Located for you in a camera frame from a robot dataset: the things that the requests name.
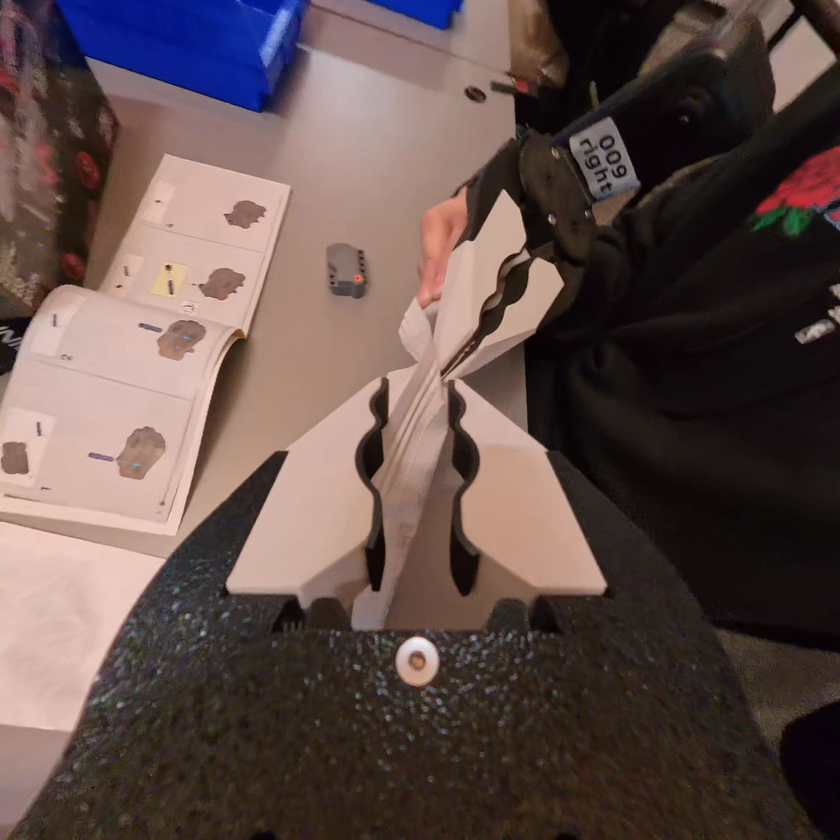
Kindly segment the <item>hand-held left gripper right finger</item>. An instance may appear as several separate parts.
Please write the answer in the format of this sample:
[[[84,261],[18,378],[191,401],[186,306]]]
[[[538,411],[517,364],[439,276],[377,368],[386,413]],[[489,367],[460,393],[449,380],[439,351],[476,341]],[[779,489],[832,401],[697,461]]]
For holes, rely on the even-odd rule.
[[[548,451],[462,381],[448,384],[454,500],[449,567],[482,599],[601,596],[607,582]]]

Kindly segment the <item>person's leg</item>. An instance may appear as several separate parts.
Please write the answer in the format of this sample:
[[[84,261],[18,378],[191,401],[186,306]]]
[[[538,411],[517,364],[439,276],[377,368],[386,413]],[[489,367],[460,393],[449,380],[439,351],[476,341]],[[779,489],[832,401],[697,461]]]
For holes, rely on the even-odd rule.
[[[839,838],[839,703],[787,725],[780,762],[797,801],[828,838]]]

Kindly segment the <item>person's black printed sweatshirt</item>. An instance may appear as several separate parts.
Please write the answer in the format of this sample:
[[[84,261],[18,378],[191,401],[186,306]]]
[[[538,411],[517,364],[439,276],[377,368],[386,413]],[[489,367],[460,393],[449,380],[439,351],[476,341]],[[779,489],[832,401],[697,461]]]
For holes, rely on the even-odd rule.
[[[712,623],[835,650],[838,135],[835,64],[748,142],[622,211],[744,219],[752,324],[704,355],[574,364],[561,425],[531,430],[657,543]]]

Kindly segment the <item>black toy set box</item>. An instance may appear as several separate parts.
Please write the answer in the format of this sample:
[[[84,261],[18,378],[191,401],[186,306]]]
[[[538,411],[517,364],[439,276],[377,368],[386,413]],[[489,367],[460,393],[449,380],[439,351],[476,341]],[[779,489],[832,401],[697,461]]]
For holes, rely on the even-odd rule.
[[[119,121],[57,2],[1,2],[1,374],[55,288],[83,286]]]

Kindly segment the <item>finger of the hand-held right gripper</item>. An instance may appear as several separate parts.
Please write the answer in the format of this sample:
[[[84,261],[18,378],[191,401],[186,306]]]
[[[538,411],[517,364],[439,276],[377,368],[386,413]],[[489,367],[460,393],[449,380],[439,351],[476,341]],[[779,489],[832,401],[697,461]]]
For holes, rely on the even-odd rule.
[[[526,244],[519,205],[501,191],[484,222],[451,255],[435,324],[441,375],[455,367],[480,327],[482,309],[497,294],[499,273]]]
[[[511,268],[498,302],[479,314],[476,331],[445,367],[445,379],[471,375],[531,337],[563,288],[559,271],[546,259]]]

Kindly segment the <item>person's right hand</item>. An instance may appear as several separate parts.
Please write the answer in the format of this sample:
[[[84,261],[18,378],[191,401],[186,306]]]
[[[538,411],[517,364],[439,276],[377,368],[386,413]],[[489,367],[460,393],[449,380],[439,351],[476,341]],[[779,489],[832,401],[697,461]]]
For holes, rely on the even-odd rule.
[[[419,288],[416,299],[422,309],[441,297],[449,258],[468,222],[467,186],[449,199],[426,211],[419,234],[422,256],[418,263]]]

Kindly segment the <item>grey toy motor brick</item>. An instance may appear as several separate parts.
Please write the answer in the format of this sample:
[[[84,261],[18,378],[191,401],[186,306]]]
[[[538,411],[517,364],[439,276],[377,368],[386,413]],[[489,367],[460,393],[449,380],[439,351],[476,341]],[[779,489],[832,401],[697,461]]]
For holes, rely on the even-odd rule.
[[[325,251],[329,290],[336,297],[361,299],[368,286],[364,251],[347,243],[331,244]]]

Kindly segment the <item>white instruction booklet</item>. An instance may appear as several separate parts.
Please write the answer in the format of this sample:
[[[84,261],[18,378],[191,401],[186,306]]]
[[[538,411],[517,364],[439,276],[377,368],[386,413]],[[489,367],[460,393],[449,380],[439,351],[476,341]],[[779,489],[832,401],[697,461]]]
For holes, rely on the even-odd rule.
[[[248,336],[288,184],[165,155],[98,290],[59,287],[1,414],[1,511],[174,536],[221,364]]]

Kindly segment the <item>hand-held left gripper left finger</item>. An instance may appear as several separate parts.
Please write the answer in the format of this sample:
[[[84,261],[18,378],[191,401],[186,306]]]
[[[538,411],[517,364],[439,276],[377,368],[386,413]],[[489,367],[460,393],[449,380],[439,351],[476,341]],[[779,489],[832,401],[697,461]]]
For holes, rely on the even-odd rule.
[[[302,435],[227,578],[234,595],[352,601],[385,568],[380,492],[389,381],[374,379]]]

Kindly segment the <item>blue plastic bin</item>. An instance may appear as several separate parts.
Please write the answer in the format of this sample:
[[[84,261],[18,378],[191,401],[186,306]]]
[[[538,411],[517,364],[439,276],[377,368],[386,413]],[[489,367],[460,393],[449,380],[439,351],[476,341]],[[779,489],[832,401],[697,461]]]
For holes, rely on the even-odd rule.
[[[260,112],[294,60],[309,1],[59,1],[82,53]]]
[[[439,30],[450,29],[464,5],[464,1],[370,1],[370,3]]]

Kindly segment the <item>person's right forearm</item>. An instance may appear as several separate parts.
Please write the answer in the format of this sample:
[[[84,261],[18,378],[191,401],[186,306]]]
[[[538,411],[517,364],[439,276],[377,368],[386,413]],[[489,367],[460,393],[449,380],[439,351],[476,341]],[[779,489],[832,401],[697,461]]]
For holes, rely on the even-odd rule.
[[[752,235],[744,219],[721,227],[674,208],[622,213],[597,229],[570,309],[526,342],[528,423],[550,436],[569,399],[574,364],[630,355],[708,354],[752,324],[754,281],[743,266]]]

